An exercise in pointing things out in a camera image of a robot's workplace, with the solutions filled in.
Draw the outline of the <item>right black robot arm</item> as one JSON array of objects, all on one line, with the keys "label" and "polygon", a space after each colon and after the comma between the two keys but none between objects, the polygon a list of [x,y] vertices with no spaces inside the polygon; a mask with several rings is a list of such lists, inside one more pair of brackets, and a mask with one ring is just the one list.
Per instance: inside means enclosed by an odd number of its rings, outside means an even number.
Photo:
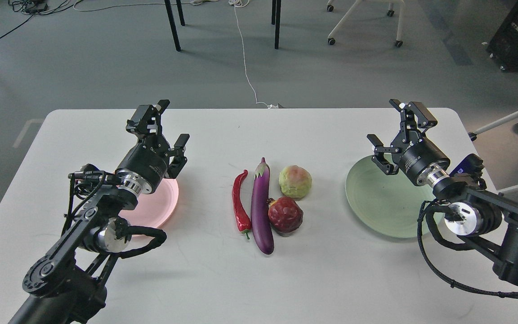
[{"label": "right black robot arm", "polygon": [[518,299],[518,292],[493,292],[460,283],[438,270],[426,255],[423,224],[434,240],[457,252],[475,250],[493,263],[498,279],[518,287],[518,203],[487,190],[483,162],[469,154],[453,172],[450,159],[426,136],[437,119],[420,102],[391,99],[400,116],[399,132],[386,146],[376,135],[372,161],[386,175],[398,172],[414,186],[429,186],[434,199],[424,201],[417,219],[417,241],[431,271],[450,287],[468,293]]}]

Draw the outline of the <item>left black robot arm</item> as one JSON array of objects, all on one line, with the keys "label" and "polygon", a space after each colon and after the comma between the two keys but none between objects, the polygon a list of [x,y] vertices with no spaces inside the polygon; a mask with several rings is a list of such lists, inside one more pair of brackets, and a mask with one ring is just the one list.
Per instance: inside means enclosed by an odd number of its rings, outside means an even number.
[{"label": "left black robot arm", "polygon": [[106,305],[106,283],[118,260],[140,256],[165,242],[158,228],[131,225],[141,194],[152,194],[163,179],[175,179],[187,163],[188,134],[169,145],[161,116],[169,100],[140,105],[126,131],[138,139],[115,172],[87,164],[70,174],[70,197],[60,239],[27,271],[29,297],[11,324],[85,324]]}]

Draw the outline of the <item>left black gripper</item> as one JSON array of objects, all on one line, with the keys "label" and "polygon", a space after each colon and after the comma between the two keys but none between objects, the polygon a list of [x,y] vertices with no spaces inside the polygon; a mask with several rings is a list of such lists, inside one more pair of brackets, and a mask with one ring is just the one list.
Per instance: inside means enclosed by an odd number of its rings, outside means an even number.
[{"label": "left black gripper", "polygon": [[115,170],[121,185],[136,194],[151,194],[162,179],[175,179],[187,163],[185,146],[189,134],[181,134],[173,146],[162,134],[161,115],[170,105],[170,100],[160,100],[155,105],[140,105],[126,131],[138,138]]}]

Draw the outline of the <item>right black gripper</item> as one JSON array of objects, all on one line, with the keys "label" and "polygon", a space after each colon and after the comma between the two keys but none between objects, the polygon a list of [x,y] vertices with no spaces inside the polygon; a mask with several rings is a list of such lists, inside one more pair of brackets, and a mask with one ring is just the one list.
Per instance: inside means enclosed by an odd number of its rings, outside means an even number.
[{"label": "right black gripper", "polygon": [[[385,147],[377,135],[366,135],[374,147],[374,164],[386,175],[402,171],[415,186],[434,187],[449,178],[450,159],[426,137],[426,131],[438,124],[436,117],[418,101],[405,104],[390,99],[389,103],[399,112],[400,131],[390,147]],[[393,164],[387,161],[385,153],[391,154]]]}]

